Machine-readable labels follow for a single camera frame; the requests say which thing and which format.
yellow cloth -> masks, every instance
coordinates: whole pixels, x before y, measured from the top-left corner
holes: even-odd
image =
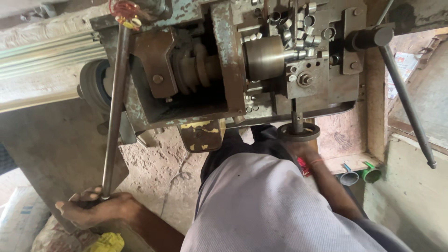
[[[104,233],[84,252],[121,252],[125,241],[120,234]]]

dark pants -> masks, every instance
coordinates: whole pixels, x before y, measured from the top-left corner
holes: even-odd
[[[302,172],[297,159],[286,150],[283,142],[277,138],[277,128],[272,125],[251,126],[255,143],[249,145],[243,142],[237,128],[227,129],[224,134],[221,149],[210,152],[201,170],[201,187],[208,176],[220,166],[224,160],[238,153],[269,154],[278,159],[292,161]]]

metal rod end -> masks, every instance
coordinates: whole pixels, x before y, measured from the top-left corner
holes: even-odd
[[[428,161],[428,165],[429,165],[429,167],[431,167],[431,169],[435,169],[435,168],[437,168],[437,162],[436,162],[436,161],[434,161],[434,163],[430,163],[430,162]]]

paper poster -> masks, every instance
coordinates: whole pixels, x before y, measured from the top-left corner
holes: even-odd
[[[408,80],[414,68],[417,66],[418,60],[420,59],[421,56],[422,56],[421,54],[411,54],[405,52],[397,52],[395,54],[395,62],[398,66],[398,71],[400,72],[400,75],[405,83]],[[386,73],[387,73],[386,83],[388,85],[388,97],[389,99],[393,99],[397,95],[397,91],[387,68]]]

concrete wall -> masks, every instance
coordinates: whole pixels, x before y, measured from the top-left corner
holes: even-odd
[[[393,134],[383,178],[367,184],[364,209],[415,252],[448,251],[448,156],[426,165],[418,143]]]

